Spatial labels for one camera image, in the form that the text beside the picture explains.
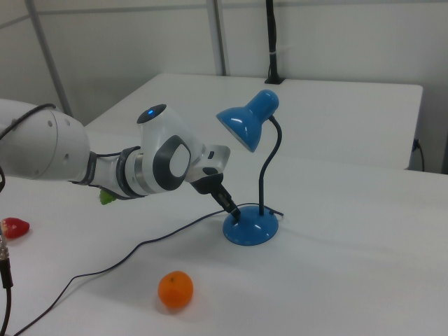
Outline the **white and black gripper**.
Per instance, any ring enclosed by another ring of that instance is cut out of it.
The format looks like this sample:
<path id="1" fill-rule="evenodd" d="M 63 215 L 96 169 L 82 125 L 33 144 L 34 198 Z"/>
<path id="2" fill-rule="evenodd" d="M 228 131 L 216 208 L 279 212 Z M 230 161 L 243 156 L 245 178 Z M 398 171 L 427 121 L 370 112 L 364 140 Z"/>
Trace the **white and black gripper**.
<path id="1" fill-rule="evenodd" d="M 190 184 L 199 194 L 211 193 L 217 203 L 232 217 L 241 211 L 222 185 L 223 172 L 230 158 L 230 148 L 222 145 L 204 146 L 190 165 Z"/>

